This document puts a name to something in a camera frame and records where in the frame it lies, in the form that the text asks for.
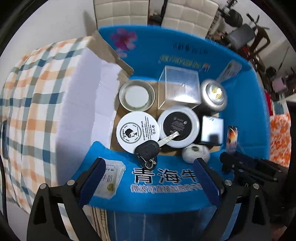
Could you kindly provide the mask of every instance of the metal key blade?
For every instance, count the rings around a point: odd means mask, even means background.
[[[172,139],[174,139],[178,135],[180,135],[180,133],[176,131],[173,134],[169,135],[168,137],[165,137],[165,138],[161,139],[160,141],[158,141],[157,144],[159,145],[159,147],[162,147],[163,145],[167,144],[169,141],[171,141]]]

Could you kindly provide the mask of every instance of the car key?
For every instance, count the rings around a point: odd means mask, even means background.
[[[140,160],[142,166],[145,169],[153,170],[156,162],[154,158],[159,154],[160,147],[177,137],[179,132],[174,132],[173,134],[169,135],[161,139],[160,141],[156,142],[154,140],[148,140],[135,148],[134,154],[137,155],[138,159]]]

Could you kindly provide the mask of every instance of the label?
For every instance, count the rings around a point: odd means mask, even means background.
[[[163,122],[163,130],[167,136],[178,131],[179,136],[174,141],[182,141],[187,138],[191,132],[192,123],[189,117],[182,112],[173,112],[169,114]]]
[[[229,154],[235,153],[237,149],[238,129],[236,126],[229,126],[226,139],[225,151]]]
[[[120,137],[126,143],[137,142],[142,135],[141,128],[136,123],[126,123],[120,130]]]
[[[126,166],[122,161],[104,160],[106,162],[106,172],[95,190],[94,196],[110,199],[116,194]]]
[[[242,69],[242,65],[235,60],[231,60],[226,68],[222,71],[220,76],[217,78],[217,82],[222,82],[228,80],[234,76],[237,76],[240,70]]]
[[[126,114],[118,123],[116,137],[120,146],[134,153],[137,146],[148,140],[159,140],[157,121],[148,113],[135,111]]]

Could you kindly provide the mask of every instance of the screw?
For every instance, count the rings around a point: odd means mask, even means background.
[[[46,183],[42,183],[39,188],[40,189],[45,189],[46,188]]]
[[[255,188],[255,189],[259,189],[259,185],[258,185],[257,183],[254,183],[254,184],[253,184],[253,188]]]
[[[225,180],[224,183],[225,183],[226,186],[231,186],[232,185],[232,181],[230,181],[230,180]]]
[[[72,186],[72,185],[74,185],[74,183],[75,183],[75,180],[72,180],[72,179],[67,181],[68,186]]]

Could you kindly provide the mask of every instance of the jar lid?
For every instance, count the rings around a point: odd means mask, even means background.
[[[119,101],[129,111],[146,111],[155,101],[155,91],[144,80],[129,80],[119,90]]]
[[[167,143],[173,148],[183,148],[195,141],[200,130],[197,115],[186,106],[174,106],[165,110],[157,121],[160,138],[163,139],[178,131],[179,136]]]
[[[129,153],[148,140],[158,141],[160,136],[157,121],[148,113],[134,111],[126,114],[116,128],[119,145]]]

